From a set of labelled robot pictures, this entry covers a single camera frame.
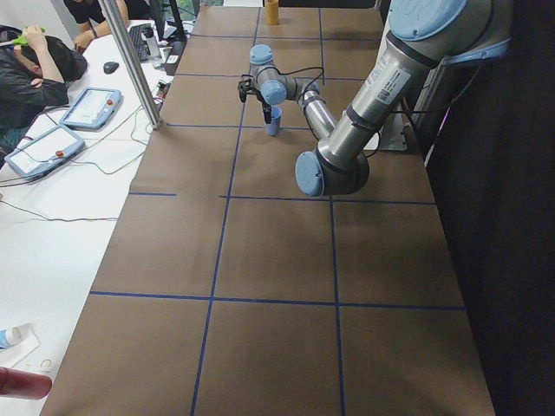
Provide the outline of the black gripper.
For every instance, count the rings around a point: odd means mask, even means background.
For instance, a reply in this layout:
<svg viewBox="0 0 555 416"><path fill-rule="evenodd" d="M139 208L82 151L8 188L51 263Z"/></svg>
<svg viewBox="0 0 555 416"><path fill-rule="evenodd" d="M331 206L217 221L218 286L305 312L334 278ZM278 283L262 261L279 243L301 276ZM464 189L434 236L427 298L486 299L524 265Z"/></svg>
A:
<svg viewBox="0 0 555 416"><path fill-rule="evenodd" d="M238 97L241 102L247 101L248 95L259 97L258 84L255 82L254 77L248 74L242 74L238 81ZM269 125L271 123L271 105L266 102L262 103L264 123Z"/></svg>

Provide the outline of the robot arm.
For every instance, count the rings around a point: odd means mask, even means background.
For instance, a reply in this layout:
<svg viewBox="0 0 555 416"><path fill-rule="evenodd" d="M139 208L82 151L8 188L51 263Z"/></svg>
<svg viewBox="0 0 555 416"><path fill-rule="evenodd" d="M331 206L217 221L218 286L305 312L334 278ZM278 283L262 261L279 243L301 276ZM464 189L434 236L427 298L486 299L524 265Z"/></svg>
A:
<svg viewBox="0 0 555 416"><path fill-rule="evenodd" d="M280 71L267 44L251 47L249 58L249 72L241 75L238 82L238 97L243 103L250 95L256 97L262 108L267 133L275 135L278 132L278 106L284 101L294 101L301 108L316 140L329 138L336 119L320 95L317 80L302 81L294 76L294 71Z"/></svg>
<svg viewBox="0 0 555 416"><path fill-rule="evenodd" d="M298 156L295 174L307 196L359 191L369 177L362 150L415 77L442 64L479 65L508 50L511 1L393 1L386 47L341 119L315 150Z"/></svg>

